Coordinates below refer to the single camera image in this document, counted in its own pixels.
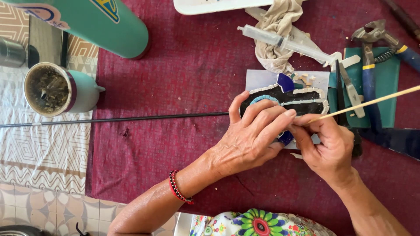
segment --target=teal bottle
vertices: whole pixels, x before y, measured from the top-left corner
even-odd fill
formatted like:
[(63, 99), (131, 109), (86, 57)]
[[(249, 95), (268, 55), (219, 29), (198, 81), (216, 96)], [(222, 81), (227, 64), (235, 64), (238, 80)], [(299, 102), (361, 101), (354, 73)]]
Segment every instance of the teal bottle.
[(146, 25), (120, 0), (1, 0), (123, 58), (150, 45)]

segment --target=blue handle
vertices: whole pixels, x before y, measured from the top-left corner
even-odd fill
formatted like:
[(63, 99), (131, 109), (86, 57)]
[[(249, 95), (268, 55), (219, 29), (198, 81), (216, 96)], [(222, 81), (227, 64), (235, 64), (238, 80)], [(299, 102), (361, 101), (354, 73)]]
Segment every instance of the blue handle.
[(404, 45), (397, 51), (396, 55), (420, 73), (420, 55), (417, 52)]
[[(363, 67), (363, 96), (365, 102), (376, 99), (375, 92), (375, 65), (368, 65)], [(381, 113), (377, 104), (372, 104), (365, 107), (369, 114), (370, 126), (374, 133), (380, 133), (382, 130)]]

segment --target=red tablecloth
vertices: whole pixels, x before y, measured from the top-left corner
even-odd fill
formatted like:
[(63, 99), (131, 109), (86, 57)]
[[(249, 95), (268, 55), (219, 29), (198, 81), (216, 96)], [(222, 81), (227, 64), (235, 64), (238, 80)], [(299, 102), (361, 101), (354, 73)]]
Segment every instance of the red tablecloth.
[[(94, 118), (227, 111), (245, 88), (246, 70), (262, 69), (253, 40), (236, 29), (256, 24), (244, 10), (183, 16), (170, 0), (124, 2), (150, 29), (152, 47), (139, 61), (100, 50), (97, 81), (107, 91)], [(414, 19), (420, 17), (419, 1), (399, 2)], [(418, 48), (379, 0), (310, 0), (302, 6), (304, 14), (294, 24), (309, 32), (324, 52), (356, 46), (346, 37), (381, 18), (387, 19), (388, 30)], [(326, 70), (298, 55), (290, 62), (299, 70)], [(419, 75), (403, 63), (399, 90), (418, 84)], [(419, 98), (420, 93), (398, 98), (396, 127), (420, 128)], [(215, 145), (228, 126), (228, 117), (95, 124), (86, 194), (129, 202)], [(353, 162), (362, 179), (411, 233), (420, 231), (420, 162), (367, 141), (363, 148), (363, 156)], [(302, 160), (287, 153), (209, 186), (181, 211), (215, 215), (256, 207), (303, 215), (338, 235), (354, 234), (337, 195)]]

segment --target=black rod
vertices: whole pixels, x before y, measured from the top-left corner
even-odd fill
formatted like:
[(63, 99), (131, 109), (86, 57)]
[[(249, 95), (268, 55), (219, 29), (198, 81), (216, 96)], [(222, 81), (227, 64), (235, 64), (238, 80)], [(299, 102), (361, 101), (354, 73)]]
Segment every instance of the black rod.
[(66, 125), (66, 124), (81, 124), (81, 123), (99, 123), (99, 122), (144, 121), (144, 120), (191, 118), (191, 117), (205, 117), (205, 116), (219, 116), (219, 115), (229, 115), (229, 112), (213, 112), (213, 113), (198, 113), (198, 114), (178, 114), (178, 115), (155, 115), (155, 116), (110, 118), (110, 119), (81, 120), (81, 121), (56, 121), (56, 122), (42, 122), (42, 123), (8, 124), (8, 125), (0, 125), (0, 128), (25, 127), (25, 126), (40, 126), (40, 125), (42, 125), (42, 126), (51, 126), (51, 125)]

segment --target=bracelet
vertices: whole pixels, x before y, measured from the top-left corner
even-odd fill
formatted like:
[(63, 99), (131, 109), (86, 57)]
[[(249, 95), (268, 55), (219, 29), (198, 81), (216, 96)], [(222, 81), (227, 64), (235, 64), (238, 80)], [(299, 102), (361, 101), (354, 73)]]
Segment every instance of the bracelet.
[(179, 172), (179, 170), (173, 170), (169, 173), (169, 185), (171, 186), (172, 193), (181, 201), (184, 201), (190, 205), (194, 204), (192, 197), (185, 198), (178, 190), (178, 187), (175, 183), (175, 174)]

